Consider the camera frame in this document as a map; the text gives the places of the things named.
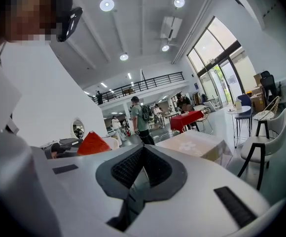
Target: round mirror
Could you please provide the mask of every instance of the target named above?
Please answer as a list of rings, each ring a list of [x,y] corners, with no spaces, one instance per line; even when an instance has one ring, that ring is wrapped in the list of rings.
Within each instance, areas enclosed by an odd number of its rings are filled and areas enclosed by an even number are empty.
[[[82,139],[84,137],[84,125],[80,119],[76,118],[72,124],[72,136],[77,139]]]

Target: ceiling light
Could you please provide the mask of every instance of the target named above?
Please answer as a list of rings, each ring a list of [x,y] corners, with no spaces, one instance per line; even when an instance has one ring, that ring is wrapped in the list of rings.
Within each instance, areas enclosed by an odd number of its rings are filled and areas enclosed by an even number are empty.
[[[165,46],[162,47],[162,51],[163,51],[163,52],[168,51],[168,49],[169,49],[169,46],[168,46],[168,45],[165,45]]]
[[[126,53],[124,53],[120,56],[121,61],[126,61],[128,58],[129,58],[129,56]]]
[[[175,0],[174,1],[174,5],[177,7],[177,8],[181,8],[184,6],[184,0]]]
[[[110,11],[114,8],[114,2],[112,0],[102,0],[99,7],[103,11]]]

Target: red tablecloth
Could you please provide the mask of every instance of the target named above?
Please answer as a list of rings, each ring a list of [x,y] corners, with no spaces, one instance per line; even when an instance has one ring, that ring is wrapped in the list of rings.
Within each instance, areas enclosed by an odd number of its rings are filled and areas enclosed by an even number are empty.
[[[185,125],[188,125],[197,119],[203,118],[203,113],[201,111],[192,111],[188,115],[182,116],[178,115],[171,118],[171,130],[178,130],[182,132]]]

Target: gray t-shirt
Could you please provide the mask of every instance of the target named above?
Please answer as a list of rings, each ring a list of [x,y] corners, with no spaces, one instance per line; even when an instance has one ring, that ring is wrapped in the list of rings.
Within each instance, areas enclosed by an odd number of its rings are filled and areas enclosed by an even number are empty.
[[[146,131],[148,130],[148,121],[145,121],[142,118],[143,112],[141,105],[137,104],[134,105],[131,109],[131,116],[132,117],[138,117],[138,129],[139,131]]]

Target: cardboard box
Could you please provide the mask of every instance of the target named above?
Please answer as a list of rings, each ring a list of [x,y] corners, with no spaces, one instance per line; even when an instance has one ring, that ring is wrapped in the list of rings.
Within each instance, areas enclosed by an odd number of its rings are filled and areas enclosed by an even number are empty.
[[[251,97],[250,99],[255,112],[259,113],[265,109],[265,103],[263,101],[262,95],[258,97]]]
[[[262,94],[262,90],[261,90],[260,87],[254,88],[254,89],[251,91],[251,96],[260,95],[260,94]]]
[[[261,86],[261,83],[260,83],[261,75],[260,75],[260,73],[254,75],[253,77],[255,78],[257,86]]]

